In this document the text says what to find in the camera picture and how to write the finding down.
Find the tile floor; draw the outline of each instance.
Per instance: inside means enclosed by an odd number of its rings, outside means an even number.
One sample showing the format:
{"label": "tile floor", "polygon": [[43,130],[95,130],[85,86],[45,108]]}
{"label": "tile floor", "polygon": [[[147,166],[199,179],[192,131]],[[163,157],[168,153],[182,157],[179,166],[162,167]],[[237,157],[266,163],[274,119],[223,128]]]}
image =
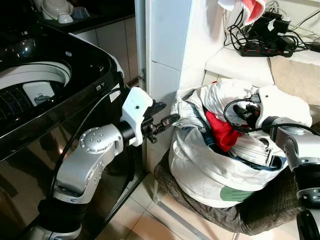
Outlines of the tile floor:
{"label": "tile floor", "polygon": [[[235,235],[189,211],[168,195],[155,204],[154,179],[149,174],[120,208],[97,240],[233,240]],[[292,221],[238,240],[298,240]]]}

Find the washing machine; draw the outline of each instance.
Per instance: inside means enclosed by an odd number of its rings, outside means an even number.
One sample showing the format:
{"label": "washing machine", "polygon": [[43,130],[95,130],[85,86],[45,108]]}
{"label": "washing machine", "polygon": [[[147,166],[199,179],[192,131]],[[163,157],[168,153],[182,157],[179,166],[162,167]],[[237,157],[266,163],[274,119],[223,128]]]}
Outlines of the washing machine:
{"label": "washing machine", "polygon": [[[88,112],[120,89],[94,109],[79,135],[118,122],[128,89],[105,51],[41,26],[28,1],[0,5],[0,238],[16,239],[37,217],[57,159]],[[79,239],[99,234],[133,169],[132,149],[106,167]]]}

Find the washing machine drum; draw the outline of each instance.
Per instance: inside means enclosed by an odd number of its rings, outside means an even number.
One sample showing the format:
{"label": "washing machine drum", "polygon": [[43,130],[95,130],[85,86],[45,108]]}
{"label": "washing machine drum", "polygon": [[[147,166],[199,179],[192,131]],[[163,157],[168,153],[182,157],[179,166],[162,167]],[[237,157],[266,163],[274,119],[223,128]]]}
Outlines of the washing machine drum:
{"label": "washing machine drum", "polygon": [[70,78],[69,67],[53,61],[30,62],[0,72],[0,124],[49,101]]}

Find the red cloth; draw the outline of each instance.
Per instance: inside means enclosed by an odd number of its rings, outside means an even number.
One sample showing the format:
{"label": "red cloth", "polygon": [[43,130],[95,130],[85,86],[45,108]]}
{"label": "red cloth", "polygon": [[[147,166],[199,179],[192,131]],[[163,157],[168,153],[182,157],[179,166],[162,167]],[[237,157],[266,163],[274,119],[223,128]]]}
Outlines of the red cloth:
{"label": "red cloth", "polygon": [[235,131],[229,123],[217,119],[210,111],[206,111],[205,117],[212,128],[212,134],[216,144],[222,151],[227,152],[236,144],[237,138],[242,133]]}

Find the white cup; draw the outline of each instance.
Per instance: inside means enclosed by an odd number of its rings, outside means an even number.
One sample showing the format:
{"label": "white cup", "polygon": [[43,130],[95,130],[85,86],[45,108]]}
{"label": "white cup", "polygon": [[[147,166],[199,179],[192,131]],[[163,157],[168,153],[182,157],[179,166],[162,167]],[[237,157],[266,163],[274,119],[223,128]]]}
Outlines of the white cup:
{"label": "white cup", "polygon": [[69,24],[69,23],[72,23],[73,21],[74,20],[72,19],[72,17],[66,12],[59,13],[58,15],[58,22],[60,24]]}

